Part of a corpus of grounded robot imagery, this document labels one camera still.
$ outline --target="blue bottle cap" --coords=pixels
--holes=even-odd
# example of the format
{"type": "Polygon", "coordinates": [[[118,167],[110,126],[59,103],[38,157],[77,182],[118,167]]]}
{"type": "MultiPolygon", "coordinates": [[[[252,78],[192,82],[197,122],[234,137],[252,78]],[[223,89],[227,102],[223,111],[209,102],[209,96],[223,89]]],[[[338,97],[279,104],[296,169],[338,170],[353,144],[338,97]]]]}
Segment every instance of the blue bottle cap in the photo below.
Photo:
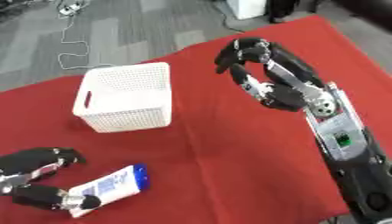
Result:
{"type": "Polygon", "coordinates": [[[133,174],[135,175],[136,184],[140,191],[150,186],[145,164],[135,164],[133,166],[133,174]]]}

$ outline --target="black robotic finger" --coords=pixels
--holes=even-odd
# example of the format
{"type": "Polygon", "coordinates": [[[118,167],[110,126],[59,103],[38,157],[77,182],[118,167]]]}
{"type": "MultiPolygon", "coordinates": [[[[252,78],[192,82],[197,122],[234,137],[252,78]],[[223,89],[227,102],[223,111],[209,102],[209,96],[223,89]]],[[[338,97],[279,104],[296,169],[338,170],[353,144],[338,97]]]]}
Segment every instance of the black robotic finger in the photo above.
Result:
{"type": "MultiPolygon", "coordinates": [[[[269,49],[271,50],[270,58],[284,68],[286,68],[287,70],[289,70],[290,72],[292,72],[293,74],[295,74],[295,76],[299,80],[301,80],[302,82],[309,81],[319,88],[324,87],[324,83],[318,77],[316,71],[314,71],[311,66],[303,62],[299,57],[287,51],[278,43],[270,43],[269,49]]],[[[275,83],[286,85],[286,83],[281,78],[270,72],[267,67],[268,65],[264,65],[265,74],[272,81],[274,81],[275,83]]]]}
{"type": "Polygon", "coordinates": [[[222,61],[227,57],[232,57],[232,55],[236,55],[236,52],[245,48],[254,47],[256,44],[260,43],[260,38],[236,38],[232,40],[230,43],[223,48],[218,56],[215,58],[215,65],[220,65],[222,61]]]}
{"type": "Polygon", "coordinates": [[[218,67],[216,68],[217,74],[224,73],[228,68],[230,68],[233,64],[241,64],[245,65],[246,61],[251,61],[258,63],[260,62],[260,58],[266,53],[266,49],[263,46],[255,46],[251,48],[246,48],[240,51],[237,51],[236,54],[228,55],[226,58],[220,61],[218,67]]]}
{"type": "Polygon", "coordinates": [[[46,210],[68,210],[75,207],[93,209],[101,205],[96,196],[72,196],[58,187],[47,185],[17,186],[12,190],[11,197],[16,204],[46,210]]]}
{"type": "Polygon", "coordinates": [[[85,161],[86,159],[74,149],[39,147],[0,157],[0,174],[26,174],[50,164],[61,163],[61,166],[67,166],[85,161]]]}
{"type": "Polygon", "coordinates": [[[296,112],[306,105],[302,93],[281,84],[275,84],[273,91],[266,94],[262,105],[271,109],[281,109],[296,112]]]}
{"type": "Polygon", "coordinates": [[[244,65],[245,61],[240,60],[237,54],[230,54],[226,58],[220,61],[220,64],[216,67],[215,72],[217,74],[223,74],[228,68],[234,64],[244,65]]]}
{"type": "Polygon", "coordinates": [[[247,75],[249,74],[249,72],[245,69],[244,66],[239,64],[233,64],[230,67],[230,74],[233,78],[234,83],[237,85],[241,85],[247,81],[247,75]]]}

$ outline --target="table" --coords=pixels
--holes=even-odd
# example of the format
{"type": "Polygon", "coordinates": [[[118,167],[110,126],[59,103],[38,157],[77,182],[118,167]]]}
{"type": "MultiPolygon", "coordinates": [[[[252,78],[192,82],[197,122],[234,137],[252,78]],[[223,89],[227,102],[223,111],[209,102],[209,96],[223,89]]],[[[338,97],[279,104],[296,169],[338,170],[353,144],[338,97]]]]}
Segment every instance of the table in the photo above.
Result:
{"type": "MultiPolygon", "coordinates": [[[[321,17],[272,25],[241,36],[278,41],[336,81],[381,146],[392,153],[392,81],[321,17]]],[[[72,115],[81,76],[0,94],[0,153],[35,146],[74,147],[88,159],[41,184],[67,189],[126,165],[148,165],[151,188],[79,220],[0,200],[0,223],[316,224],[347,213],[302,113],[267,109],[229,75],[214,73],[230,36],[152,61],[171,65],[172,124],[98,134],[72,115]]],[[[265,80],[260,65],[249,65],[265,80]]]]}

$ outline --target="white bottle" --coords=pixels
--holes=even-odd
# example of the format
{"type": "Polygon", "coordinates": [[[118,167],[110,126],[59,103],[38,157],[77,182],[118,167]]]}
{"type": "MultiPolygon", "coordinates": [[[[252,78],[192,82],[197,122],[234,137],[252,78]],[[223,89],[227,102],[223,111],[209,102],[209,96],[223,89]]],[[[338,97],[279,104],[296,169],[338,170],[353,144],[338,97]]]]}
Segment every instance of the white bottle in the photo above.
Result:
{"type": "MultiPolygon", "coordinates": [[[[69,190],[71,195],[94,195],[101,200],[101,207],[116,200],[140,193],[149,185],[144,164],[127,166],[103,178],[69,190]]],[[[94,209],[82,210],[78,207],[69,210],[74,218],[79,218],[94,209]]]]}

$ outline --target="basket handle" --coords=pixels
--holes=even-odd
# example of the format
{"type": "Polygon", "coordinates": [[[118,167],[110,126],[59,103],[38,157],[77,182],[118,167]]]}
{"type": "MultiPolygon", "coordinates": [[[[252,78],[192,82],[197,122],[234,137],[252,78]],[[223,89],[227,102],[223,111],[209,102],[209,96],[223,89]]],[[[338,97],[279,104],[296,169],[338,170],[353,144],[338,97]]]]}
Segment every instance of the basket handle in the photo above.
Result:
{"type": "Polygon", "coordinates": [[[86,98],[84,99],[84,107],[86,109],[88,109],[88,106],[90,105],[92,96],[93,94],[91,93],[91,91],[87,91],[86,98]]]}

